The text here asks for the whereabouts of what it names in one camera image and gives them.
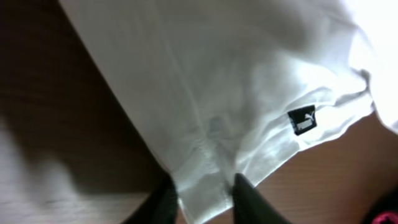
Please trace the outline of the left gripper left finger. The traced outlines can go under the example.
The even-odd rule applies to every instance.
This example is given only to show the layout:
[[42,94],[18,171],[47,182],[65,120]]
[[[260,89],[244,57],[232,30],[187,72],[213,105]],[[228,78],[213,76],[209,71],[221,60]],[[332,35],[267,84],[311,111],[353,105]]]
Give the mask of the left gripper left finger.
[[123,224],[175,224],[178,194],[174,182],[167,176],[147,200]]

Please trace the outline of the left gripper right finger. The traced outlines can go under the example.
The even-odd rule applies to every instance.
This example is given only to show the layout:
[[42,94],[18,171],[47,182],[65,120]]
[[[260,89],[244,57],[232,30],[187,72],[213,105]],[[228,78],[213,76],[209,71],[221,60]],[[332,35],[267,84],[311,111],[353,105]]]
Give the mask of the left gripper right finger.
[[240,173],[234,176],[234,224],[291,224]]

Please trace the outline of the white t-shirt with black tag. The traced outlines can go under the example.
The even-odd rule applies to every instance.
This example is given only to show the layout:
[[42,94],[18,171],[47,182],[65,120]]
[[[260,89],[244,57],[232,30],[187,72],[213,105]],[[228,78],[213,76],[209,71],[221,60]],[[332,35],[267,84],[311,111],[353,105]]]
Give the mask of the white t-shirt with black tag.
[[397,131],[397,2],[62,0],[189,223],[376,112]]

